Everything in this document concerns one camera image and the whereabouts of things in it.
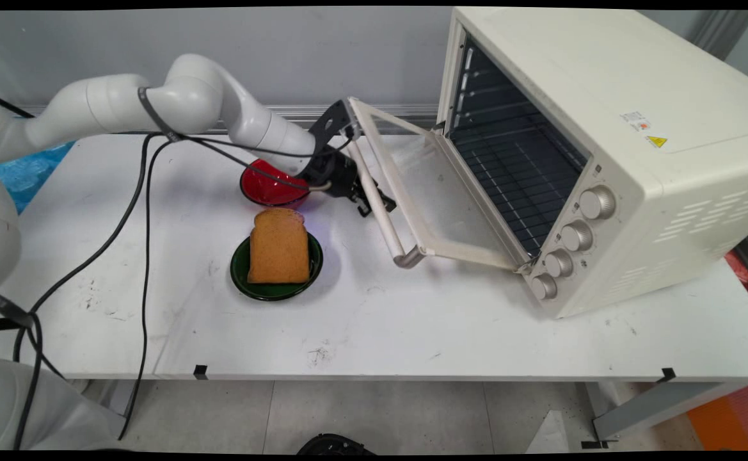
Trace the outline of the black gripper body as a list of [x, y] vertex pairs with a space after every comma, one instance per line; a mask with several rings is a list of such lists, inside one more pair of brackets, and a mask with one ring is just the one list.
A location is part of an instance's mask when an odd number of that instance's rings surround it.
[[297, 178], [304, 180], [310, 187], [330, 186], [324, 191], [335, 198], [356, 199], [357, 197], [357, 165], [356, 161], [336, 151], [326, 144], [310, 158], [304, 170], [297, 174]]

